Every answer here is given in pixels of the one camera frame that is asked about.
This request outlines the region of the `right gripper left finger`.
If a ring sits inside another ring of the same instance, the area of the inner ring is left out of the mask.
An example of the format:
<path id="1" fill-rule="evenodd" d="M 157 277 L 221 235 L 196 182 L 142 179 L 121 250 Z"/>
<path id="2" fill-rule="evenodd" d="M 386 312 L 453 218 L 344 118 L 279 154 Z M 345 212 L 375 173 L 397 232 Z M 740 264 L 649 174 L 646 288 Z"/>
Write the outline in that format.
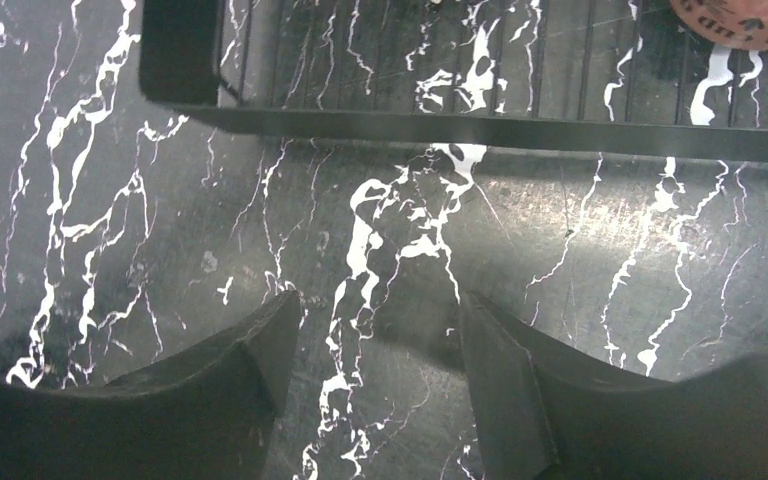
<path id="1" fill-rule="evenodd" d="M 240 323 L 102 386 L 0 380 L 0 479 L 257 479 L 302 318 L 285 291 Z"/>

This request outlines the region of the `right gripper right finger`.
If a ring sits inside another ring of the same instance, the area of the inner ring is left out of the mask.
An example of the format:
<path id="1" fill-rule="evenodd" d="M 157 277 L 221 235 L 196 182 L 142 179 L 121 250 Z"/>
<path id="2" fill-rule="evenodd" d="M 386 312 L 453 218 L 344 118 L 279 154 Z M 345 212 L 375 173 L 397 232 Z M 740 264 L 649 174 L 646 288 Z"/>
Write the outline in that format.
<path id="1" fill-rule="evenodd" d="M 768 356 L 654 379 L 477 293 L 463 298 L 459 331 L 490 479 L 768 479 Z"/>

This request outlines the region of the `black wire dish rack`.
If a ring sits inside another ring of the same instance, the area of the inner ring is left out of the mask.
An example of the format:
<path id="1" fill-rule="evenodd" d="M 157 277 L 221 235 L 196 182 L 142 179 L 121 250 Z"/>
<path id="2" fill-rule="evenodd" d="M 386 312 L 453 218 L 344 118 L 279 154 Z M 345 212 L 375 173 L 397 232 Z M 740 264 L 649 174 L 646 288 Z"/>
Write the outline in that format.
<path id="1" fill-rule="evenodd" d="M 146 1 L 139 85 L 229 133 L 768 163 L 768 51 L 670 1 Z"/>

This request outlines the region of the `large brown mug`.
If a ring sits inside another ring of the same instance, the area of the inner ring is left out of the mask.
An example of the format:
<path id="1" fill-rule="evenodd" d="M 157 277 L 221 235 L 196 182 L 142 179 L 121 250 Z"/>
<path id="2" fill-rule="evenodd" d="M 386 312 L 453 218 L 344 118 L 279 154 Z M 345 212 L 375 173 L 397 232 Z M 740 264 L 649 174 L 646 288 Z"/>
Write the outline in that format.
<path id="1" fill-rule="evenodd" d="M 692 31 L 733 49 L 768 51 L 768 0 L 671 0 Z"/>

